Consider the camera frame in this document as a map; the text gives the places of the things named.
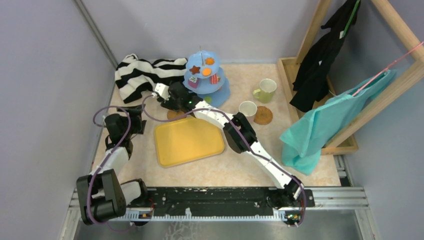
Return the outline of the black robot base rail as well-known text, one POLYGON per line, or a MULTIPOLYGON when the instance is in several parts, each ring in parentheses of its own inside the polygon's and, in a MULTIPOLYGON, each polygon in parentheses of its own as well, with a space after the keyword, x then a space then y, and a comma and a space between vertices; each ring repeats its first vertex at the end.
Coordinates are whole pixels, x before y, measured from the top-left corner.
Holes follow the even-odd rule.
POLYGON ((306 208, 315 207, 305 190, 291 201, 275 187, 154 187, 146 199, 134 200, 119 221, 147 222, 283 222, 298 224, 306 208))

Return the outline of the purple triangular cake slice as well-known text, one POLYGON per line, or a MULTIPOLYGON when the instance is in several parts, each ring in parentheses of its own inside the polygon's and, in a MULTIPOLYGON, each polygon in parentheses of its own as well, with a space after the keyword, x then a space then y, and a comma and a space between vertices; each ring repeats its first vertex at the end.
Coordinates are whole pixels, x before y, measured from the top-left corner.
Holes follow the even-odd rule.
POLYGON ((194 76, 191 76, 188 79, 188 85, 193 88, 193 89, 197 89, 198 85, 199 85, 200 79, 194 76))

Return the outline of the green mug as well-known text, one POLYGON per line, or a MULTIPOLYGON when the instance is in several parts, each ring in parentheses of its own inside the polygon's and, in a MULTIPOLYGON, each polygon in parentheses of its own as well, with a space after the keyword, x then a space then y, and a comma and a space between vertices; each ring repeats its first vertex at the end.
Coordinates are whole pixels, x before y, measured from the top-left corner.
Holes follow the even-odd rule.
POLYGON ((259 88, 252 92, 252 95, 255 99, 259 100, 263 104, 269 103, 277 89, 277 83, 270 79, 265 78, 260 81, 259 88))

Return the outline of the woven round coaster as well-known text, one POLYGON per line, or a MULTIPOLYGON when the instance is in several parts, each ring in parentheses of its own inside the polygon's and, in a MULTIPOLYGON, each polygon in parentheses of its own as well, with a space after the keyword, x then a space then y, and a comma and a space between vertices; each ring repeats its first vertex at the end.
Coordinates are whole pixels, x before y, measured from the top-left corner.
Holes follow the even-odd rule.
POLYGON ((166 116, 168 120, 180 119, 180 118, 185 119, 187 117, 183 111, 174 111, 174 110, 169 110, 166 116))
POLYGON ((268 125, 273 120, 273 112, 266 106, 258 106, 253 121, 259 125, 268 125))

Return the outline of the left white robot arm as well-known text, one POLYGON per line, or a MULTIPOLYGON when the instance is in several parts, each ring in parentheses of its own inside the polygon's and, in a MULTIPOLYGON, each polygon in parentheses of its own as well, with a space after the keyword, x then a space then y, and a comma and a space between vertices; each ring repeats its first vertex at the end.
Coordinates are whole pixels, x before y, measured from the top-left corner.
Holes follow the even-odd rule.
POLYGON ((138 207, 149 203, 150 193, 142 179, 120 183, 117 177, 132 156, 131 137, 144 133, 146 121, 142 119, 143 108, 143 104, 117 107, 117 111, 125 115, 113 113, 104 117, 101 123, 108 132, 105 156, 90 174, 76 181, 82 221, 88 226, 124 216, 131 203, 138 207))

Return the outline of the blue three-tier cake stand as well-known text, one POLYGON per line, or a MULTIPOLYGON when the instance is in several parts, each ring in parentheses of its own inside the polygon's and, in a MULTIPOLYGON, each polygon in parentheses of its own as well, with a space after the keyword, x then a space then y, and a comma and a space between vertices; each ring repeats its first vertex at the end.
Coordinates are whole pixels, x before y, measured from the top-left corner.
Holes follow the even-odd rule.
POLYGON ((222 106, 231 94, 229 80, 225 76, 224 70, 221 67, 221 60, 213 51, 201 49, 188 58, 183 84, 187 89, 189 89, 189 91, 196 93, 202 99, 204 99, 206 96, 211 97, 212 101, 210 105, 216 108, 222 106), (204 63, 206 58, 214 58, 215 64, 206 65, 204 63), (189 69, 192 66, 201 67, 200 73, 194 75, 191 74, 189 69), (203 76, 203 68, 210 68, 212 70, 211 75, 208 77, 203 76), (217 74, 220 77, 218 84, 210 84, 210 78, 214 74, 217 74), (193 89, 188 85, 188 80, 190 77, 199 78, 200 82, 196 89, 193 89))

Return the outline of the pink mug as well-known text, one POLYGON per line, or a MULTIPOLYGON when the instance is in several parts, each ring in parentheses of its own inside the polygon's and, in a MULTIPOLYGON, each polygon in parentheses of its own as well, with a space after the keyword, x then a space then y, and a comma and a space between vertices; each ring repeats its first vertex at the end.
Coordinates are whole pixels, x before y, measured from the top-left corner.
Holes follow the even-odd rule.
POLYGON ((240 103, 238 111, 244 114, 247 118, 252 118, 256 115, 258 110, 257 105, 252 101, 243 101, 240 103))

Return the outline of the orange flower cookie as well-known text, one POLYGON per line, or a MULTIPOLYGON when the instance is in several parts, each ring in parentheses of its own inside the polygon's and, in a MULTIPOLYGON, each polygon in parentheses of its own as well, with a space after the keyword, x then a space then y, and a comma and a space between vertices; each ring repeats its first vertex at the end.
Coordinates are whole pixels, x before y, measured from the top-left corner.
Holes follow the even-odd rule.
POLYGON ((215 59, 213 57, 208 57, 204 60, 204 63, 208 66, 214 65, 215 64, 215 59))

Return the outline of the yellow plastic tray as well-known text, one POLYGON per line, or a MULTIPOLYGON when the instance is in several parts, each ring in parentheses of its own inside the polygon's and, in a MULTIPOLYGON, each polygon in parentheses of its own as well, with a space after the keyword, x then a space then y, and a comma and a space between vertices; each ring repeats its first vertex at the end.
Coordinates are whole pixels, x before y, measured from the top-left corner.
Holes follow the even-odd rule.
POLYGON ((158 163, 164 168, 219 155, 225 150, 221 130, 194 117, 156 126, 154 139, 158 163))

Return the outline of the brown star cookie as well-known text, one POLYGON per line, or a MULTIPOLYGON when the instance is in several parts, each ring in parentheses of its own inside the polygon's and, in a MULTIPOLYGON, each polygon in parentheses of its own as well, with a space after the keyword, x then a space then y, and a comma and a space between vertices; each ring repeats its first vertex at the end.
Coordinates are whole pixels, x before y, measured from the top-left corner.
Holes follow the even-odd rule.
POLYGON ((199 74, 200 73, 200 70, 201 70, 201 67, 200 66, 196 66, 196 65, 193 65, 189 69, 189 71, 191 72, 192 75, 199 74))

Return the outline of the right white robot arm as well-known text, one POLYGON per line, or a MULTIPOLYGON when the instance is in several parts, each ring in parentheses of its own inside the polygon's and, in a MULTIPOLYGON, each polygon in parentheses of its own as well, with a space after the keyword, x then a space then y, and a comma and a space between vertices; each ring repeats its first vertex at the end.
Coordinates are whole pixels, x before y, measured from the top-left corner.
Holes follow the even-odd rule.
POLYGON ((154 87, 154 93, 163 107, 180 110, 222 129, 228 146, 238 154, 246 153, 253 157, 262 171, 272 179, 275 187, 282 190, 281 199, 284 204, 295 206, 301 197, 306 197, 302 182, 265 150, 243 113, 230 114, 219 110, 195 93, 190 93, 181 82, 174 82, 170 86, 158 83, 154 87))

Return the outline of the green macaron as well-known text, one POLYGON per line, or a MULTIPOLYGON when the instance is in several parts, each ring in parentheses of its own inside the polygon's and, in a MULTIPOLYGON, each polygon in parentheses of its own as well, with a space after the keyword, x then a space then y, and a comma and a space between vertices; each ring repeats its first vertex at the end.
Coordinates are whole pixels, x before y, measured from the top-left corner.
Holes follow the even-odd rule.
POLYGON ((208 104, 210 104, 212 102, 212 98, 210 96, 205 96, 203 98, 208 104))

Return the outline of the red striped cake slice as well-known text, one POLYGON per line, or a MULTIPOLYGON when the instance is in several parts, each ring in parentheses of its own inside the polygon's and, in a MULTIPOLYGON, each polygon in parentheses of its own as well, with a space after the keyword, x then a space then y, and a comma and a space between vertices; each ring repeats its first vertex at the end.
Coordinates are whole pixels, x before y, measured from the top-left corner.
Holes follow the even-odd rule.
POLYGON ((214 75, 212 75, 211 77, 210 77, 210 84, 212 84, 212 85, 216 85, 216 84, 218 84, 219 83, 219 81, 220 81, 220 77, 218 76, 218 74, 216 73, 216 74, 214 74, 214 75))

